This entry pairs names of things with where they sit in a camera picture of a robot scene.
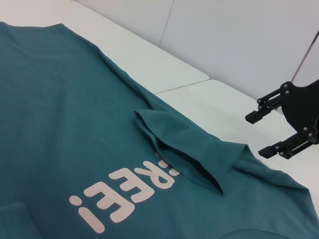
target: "white table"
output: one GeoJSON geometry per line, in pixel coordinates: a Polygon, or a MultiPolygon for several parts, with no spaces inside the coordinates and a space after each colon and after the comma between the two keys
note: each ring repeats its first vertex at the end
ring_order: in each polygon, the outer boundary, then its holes
{"type": "Polygon", "coordinates": [[[134,80],[153,93],[208,80],[209,77],[70,0],[0,0],[0,21],[15,26],[63,23],[96,44],[134,80]]]}
{"type": "Polygon", "coordinates": [[[288,173],[306,186],[319,214],[319,146],[313,145],[289,160],[278,155],[265,159],[258,151],[292,136],[295,130],[278,112],[271,112],[256,124],[245,115],[257,110],[249,96],[215,80],[157,94],[162,100],[221,140],[247,143],[254,155],[270,168],[288,173]]]}

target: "t-shirt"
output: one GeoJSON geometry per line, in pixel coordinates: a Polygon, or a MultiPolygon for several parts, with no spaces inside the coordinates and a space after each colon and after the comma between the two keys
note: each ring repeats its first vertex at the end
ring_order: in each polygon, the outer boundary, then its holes
{"type": "Polygon", "coordinates": [[[307,188],[63,24],[0,23],[0,238],[318,239],[319,222],[307,188]]]}

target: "teal t-shirt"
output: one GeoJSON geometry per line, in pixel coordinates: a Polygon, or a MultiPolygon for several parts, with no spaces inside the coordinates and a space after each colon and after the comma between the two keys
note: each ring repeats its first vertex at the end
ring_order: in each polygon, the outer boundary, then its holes
{"type": "Polygon", "coordinates": [[[319,222],[308,189],[63,24],[0,23],[0,238],[318,239],[319,222]]]}

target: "white wall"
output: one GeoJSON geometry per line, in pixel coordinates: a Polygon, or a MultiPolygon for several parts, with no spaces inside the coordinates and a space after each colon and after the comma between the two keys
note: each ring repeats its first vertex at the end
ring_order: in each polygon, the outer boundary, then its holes
{"type": "Polygon", "coordinates": [[[313,44],[299,72],[296,74],[294,84],[307,86],[319,79],[319,38],[313,44]]]}
{"type": "Polygon", "coordinates": [[[258,98],[292,79],[318,9],[318,0],[174,0],[160,47],[258,98]]]}
{"type": "Polygon", "coordinates": [[[159,46],[173,0],[77,0],[159,46]]]}

